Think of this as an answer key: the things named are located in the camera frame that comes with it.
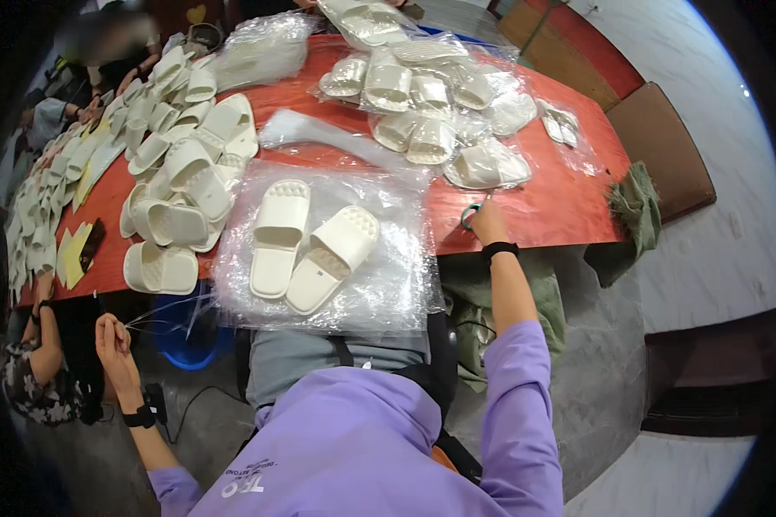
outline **green cloth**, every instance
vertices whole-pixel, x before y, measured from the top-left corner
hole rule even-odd
[[[531,287],[538,317],[546,335],[552,358],[566,346],[566,317],[560,299],[558,277],[537,248],[520,250],[520,266]],[[485,329],[478,322],[494,328],[491,321],[491,276],[488,265],[479,253],[461,253],[439,257],[440,280],[453,300],[451,319],[456,328],[457,359],[460,378],[474,388],[486,388],[486,376],[480,364],[481,342],[477,333]]]
[[[658,193],[642,161],[633,163],[620,183],[612,183],[609,210],[630,239],[621,243],[590,244],[583,260],[607,288],[627,272],[644,252],[654,250],[661,233]]]

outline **red table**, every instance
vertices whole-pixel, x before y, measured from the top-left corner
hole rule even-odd
[[[367,113],[345,108],[335,103],[320,103],[308,94],[339,60],[348,47],[341,36],[311,36],[310,54],[301,73],[294,78],[285,78],[269,86],[244,88],[251,101],[257,128],[260,128],[276,109],[289,108],[329,121],[349,131],[370,133]],[[621,240],[620,229],[613,223],[606,206],[605,193],[611,181],[623,179],[630,160],[621,142],[615,135],[605,114],[595,101],[575,90],[560,84],[533,70],[518,68],[518,73],[531,84],[533,95],[549,103],[559,103],[573,109],[589,140],[591,148],[604,166],[595,176],[586,176],[566,167],[549,139],[543,124],[533,121],[518,134],[520,145],[537,165],[531,180],[511,190],[499,191],[495,200],[509,216],[511,238],[521,247],[561,246],[569,244],[613,243]],[[231,91],[218,95],[218,99],[236,93]],[[290,163],[294,165],[318,166],[338,165],[344,158],[341,151],[323,149],[311,155],[305,152],[290,156],[277,150],[260,150],[257,158]],[[113,162],[90,192],[84,206],[77,213],[71,207],[65,210],[57,230],[58,242],[64,230],[71,233],[82,222],[94,222],[100,218],[107,229],[107,236],[94,258],[94,265],[75,285],[65,290],[57,285],[55,298],[125,290],[122,271],[124,255],[131,244],[140,239],[123,239],[118,231],[121,205],[135,185],[127,171],[124,153]],[[481,246],[472,233],[462,229],[460,216],[471,202],[482,201],[484,193],[460,191],[445,179],[439,178],[431,185],[429,193],[429,216],[431,217],[437,254],[476,252]],[[217,247],[210,253],[199,255],[199,277],[207,278]],[[31,303],[31,294],[24,288],[22,303]]]

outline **gray pants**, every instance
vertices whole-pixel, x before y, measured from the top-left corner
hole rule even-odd
[[[383,337],[378,343],[345,337],[353,366],[366,361],[373,370],[397,371],[425,362],[428,338]],[[339,357],[330,341],[322,336],[291,330],[259,332],[250,346],[250,379],[246,397],[253,408],[273,404],[296,381],[322,368],[339,366]]]

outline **scissors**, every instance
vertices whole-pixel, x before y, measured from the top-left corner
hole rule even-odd
[[[491,199],[491,196],[493,195],[494,195],[494,191],[489,190],[489,192],[486,194],[485,201]],[[462,212],[462,216],[460,217],[460,224],[462,224],[462,227],[464,227],[466,230],[472,229],[472,225],[466,222],[466,218],[468,218],[468,216],[471,215],[469,212],[471,212],[472,210],[474,210],[475,212],[478,212],[482,206],[483,206],[482,202],[473,202],[472,204],[466,207],[466,209]]]

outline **black wristband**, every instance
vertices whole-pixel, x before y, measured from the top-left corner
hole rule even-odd
[[[49,305],[48,299],[42,299],[41,303],[37,305],[37,316],[32,314],[31,315],[31,322],[34,325],[41,326],[41,309],[44,307],[52,308],[52,305]]]
[[[144,429],[150,429],[155,425],[155,414],[152,413],[150,406],[143,405],[135,412],[135,414],[121,414],[124,418],[124,423],[127,427],[144,427]]]
[[[483,255],[483,258],[486,259],[486,262],[490,267],[491,257],[500,252],[511,252],[514,253],[515,256],[520,255],[520,250],[517,248],[517,244],[503,242],[491,243],[488,246],[484,246],[481,254]]]

